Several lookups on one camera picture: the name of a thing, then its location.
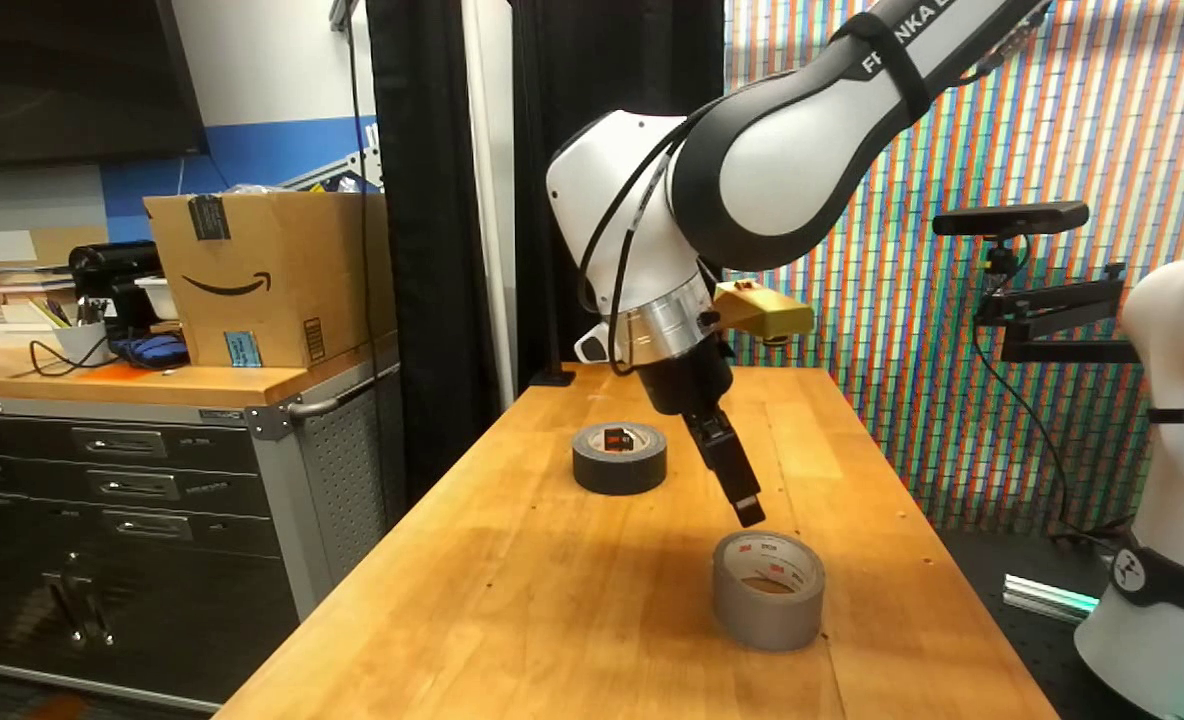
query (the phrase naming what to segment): wall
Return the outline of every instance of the wall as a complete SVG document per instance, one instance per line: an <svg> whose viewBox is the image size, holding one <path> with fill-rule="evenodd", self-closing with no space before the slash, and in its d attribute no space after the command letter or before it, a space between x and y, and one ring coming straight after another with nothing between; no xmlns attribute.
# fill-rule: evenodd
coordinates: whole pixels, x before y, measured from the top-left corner
<svg viewBox="0 0 1184 720"><path fill-rule="evenodd" d="M849 5L728 0L728 89L810 60ZM955 89L867 170L833 239L764 271L818 306L788 346L740 340L745 362L830 368L925 511L944 529L1094 529L1129 516L1148 458L1142 368L999 362L974 346L980 245L934 237L974 203L1085 198L1087 228L1031 237L1025 285L1124 261L1129 279L1184 257L1184 5L1051 5L1040 38L986 85Z"/></svg>
<svg viewBox="0 0 1184 720"><path fill-rule="evenodd" d="M0 170L0 237L109 222L114 239L149 237L141 195L277 183L356 149L350 35L330 0L178 0L207 154L155 162L64 162ZM356 31L356 98L373 114L368 26Z"/></svg>

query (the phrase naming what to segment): countertop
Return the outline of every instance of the countertop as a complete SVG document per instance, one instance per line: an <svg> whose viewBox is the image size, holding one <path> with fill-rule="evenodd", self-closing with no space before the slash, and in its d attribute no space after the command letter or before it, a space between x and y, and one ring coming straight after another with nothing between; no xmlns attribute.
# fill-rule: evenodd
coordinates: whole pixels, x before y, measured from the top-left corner
<svg viewBox="0 0 1184 720"><path fill-rule="evenodd" d="M76 368L35 377L24 346L0 346L0 401L81 401L81 403L151 403L151 406L267 406L297 401L325 377L356 362L341 357L322 368Z"/></svg>
<svg viewBox="0 0 1184 720"><path fill-rule="evenodd" d="M635 377L582 368L530 386L220 714L1055 714L833 377L740 368L726 413L764 529L823 560L818 645L715 626L715 477ZM571 435L610 421L668 435L661 487L571 481Z"/></svg>

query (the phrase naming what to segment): amazon box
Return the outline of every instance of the amazon box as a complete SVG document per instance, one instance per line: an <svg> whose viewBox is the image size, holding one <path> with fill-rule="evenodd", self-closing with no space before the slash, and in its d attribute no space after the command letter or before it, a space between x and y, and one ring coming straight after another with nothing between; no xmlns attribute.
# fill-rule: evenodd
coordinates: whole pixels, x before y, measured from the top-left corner
<svg viewBox="0 0 1184 720"><path fill-rule="evenodd" d="M381 195L226 193L144 208L192 362L322 368L395 340Z"/></svg>

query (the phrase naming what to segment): roll of tape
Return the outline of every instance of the roll of tape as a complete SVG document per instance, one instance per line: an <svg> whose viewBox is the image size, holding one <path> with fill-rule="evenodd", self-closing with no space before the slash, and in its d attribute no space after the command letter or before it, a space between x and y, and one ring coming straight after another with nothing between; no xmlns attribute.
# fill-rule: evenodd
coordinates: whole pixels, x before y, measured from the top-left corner
<svg viewBox="0 0 1184 720"><path fill-rule="evenodd" d="M714 553L714 606L722 626L750 648L803 648L823 618L823 562L793 535L726 535Z"/></svg>
<svg viewBox="0 0 1184 720"><path fill-rule="evenodd" d="M632 494L668 477L668 441L649 425L591 425L571 441L571 477L590 492Z"/></svg>

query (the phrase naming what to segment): machine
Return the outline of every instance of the machine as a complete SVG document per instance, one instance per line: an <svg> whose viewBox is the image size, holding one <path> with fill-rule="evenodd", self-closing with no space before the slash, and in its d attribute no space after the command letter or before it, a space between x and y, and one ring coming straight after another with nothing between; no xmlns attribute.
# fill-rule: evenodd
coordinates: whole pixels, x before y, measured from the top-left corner
<svg viewBox="0 0 1184 720"><path fill-rule="evenodd" d="M81 300L81 319L95 319L109 344L149 337L155 312L141 275L161 275L155 245L81 245L70 253L70 271Z"/></svg>
<svg viewBox="0 0 1184 720"><path fill-rule="evenodd" d="M733 382L707 268L818 247L882 149L966 80L990 76L1049 0L887 0L814 62L694 114L614 112L550 162L550 198L610 315L610 362L684 417L740 525L761 482L722 394Z"/></svg>
<svg viewBox="0 0 1184 720"><path fill-rule="evenodd" d="M882 149L944 89L999 66L1044 10L1044 0L883 0L793 76L694 114L614 112L550 162L558 222L610 315L610 362L641 373L657 413L684 417L740 525L764 507L722 413L733 373L714 268L814 253ZM1142 548L1116 560L1077 648L1142 706L1184 714L1184 263L1148 285L1129 322L1157 382L1159 451Z"/></svg>

